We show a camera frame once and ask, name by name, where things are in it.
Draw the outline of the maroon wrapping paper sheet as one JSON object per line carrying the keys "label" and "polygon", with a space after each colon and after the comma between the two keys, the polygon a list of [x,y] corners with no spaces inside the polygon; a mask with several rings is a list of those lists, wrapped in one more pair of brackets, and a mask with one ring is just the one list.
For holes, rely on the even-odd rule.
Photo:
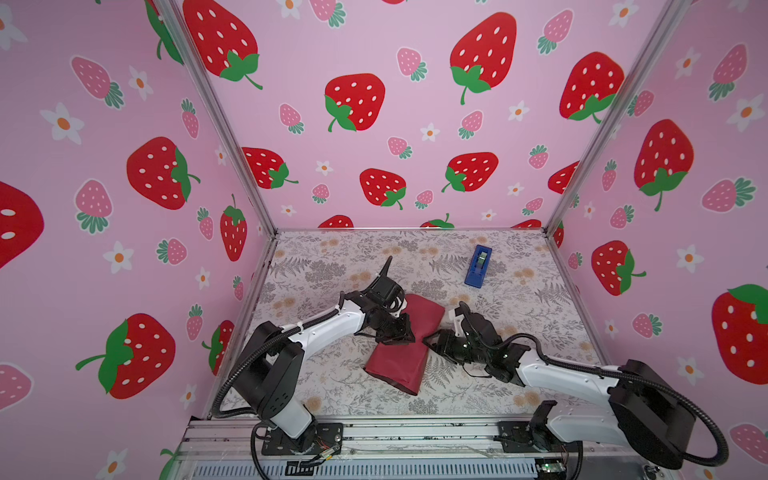
{"label": "maroon wrapping paper sheet", "polygon": [[407,294],[405,300],[404,312],[409,315],[415,341],[402,345],[379,344],[364,371],[408,395],[417,396],[429,352],[423,340],[438,330],[445,308],[416,294]]}

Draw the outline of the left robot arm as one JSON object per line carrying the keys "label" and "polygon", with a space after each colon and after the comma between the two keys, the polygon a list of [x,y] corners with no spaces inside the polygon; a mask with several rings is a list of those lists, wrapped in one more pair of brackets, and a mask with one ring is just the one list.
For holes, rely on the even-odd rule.
{"label": "left robot arm", "polygon": [[365,289],[340,293],[336,305],[314,318],[260,324],[236,364],[243,371],[233,388],[248,404],[246,411],[305,449],[316,435],[316,420],[294,398],[304,361],[347,336],[368,336],[385,345],[413,343],[406,305],[403,288],[382,272]]}

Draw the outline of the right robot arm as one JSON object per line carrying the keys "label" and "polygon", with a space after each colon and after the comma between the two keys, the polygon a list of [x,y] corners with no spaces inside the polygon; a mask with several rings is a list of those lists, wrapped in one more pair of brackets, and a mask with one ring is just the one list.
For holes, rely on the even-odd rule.
{"label": "right robot arm", "polygon": [[502,383],[558,391],[586,401],[580,408],[544,401],[513,444],[538,451],[574,442],[632,448],[645,460],[678,470],[696,417],[646,364],[599,367],[548,356],[539,339],[518,333],[502,339],[492,323],[465,303],[449,314],[454,326],[424,338],[439,356],[464,366],[482,365]]}

